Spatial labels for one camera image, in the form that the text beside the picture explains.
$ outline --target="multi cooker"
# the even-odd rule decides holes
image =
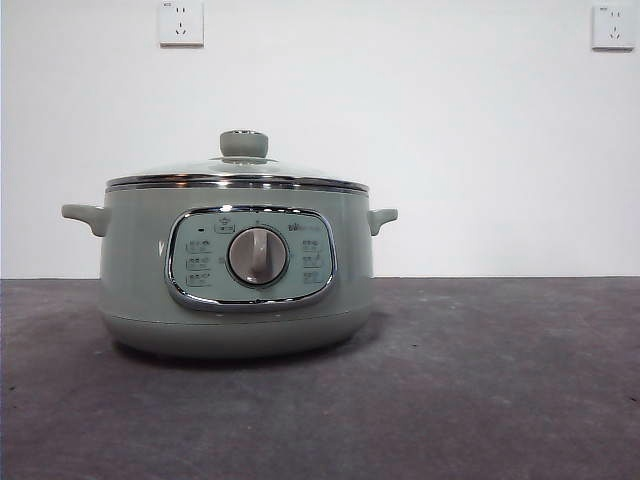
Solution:
[[[371,308],[371,237],[397,210],[370,210],[365,185],[267,159],[262,133],[225,132],[220,149],[110,180],[104,207],[62,207],[103,239],[109,332],[139,350],[200,358],[348,338]]]

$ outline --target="silver knob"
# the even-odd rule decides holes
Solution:
[[[220,134],[220,151],[225,157],[265,158],[269,137],[253,130],[229,130]]]
[[[266,228],[249,228],[240,232],[229,246],[229,266],[249,285],[264,285],[282,273],[287,263],[287,249],[282,239]]]

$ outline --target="wall outlet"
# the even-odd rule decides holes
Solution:
[[[202,2],[162,2],[158,7],[158,36],[162,47],[204,47]]]
[[[633,50],[638,16],[633,4],[594,5],[591,48]]]

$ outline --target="side handle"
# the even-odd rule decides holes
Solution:
[[[107,234],[110,215],[105,208],[92,205],[63,205],[62,216],[86,223],[96,237],[104,237]]]
[[[367,220],[371,229],[371,236],[375,237],[380,231],[380,227],[387,222],[393,222],[398,219],[398,210],[395,208],[385,208],[382,210],[369,210],[367,212]]]

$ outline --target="dark gray countertop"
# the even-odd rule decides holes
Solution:
[[[342,345],[220,362],[114,345],[96,281],[3,281],[2,478],[640,478],[640,278],[376,287]]]

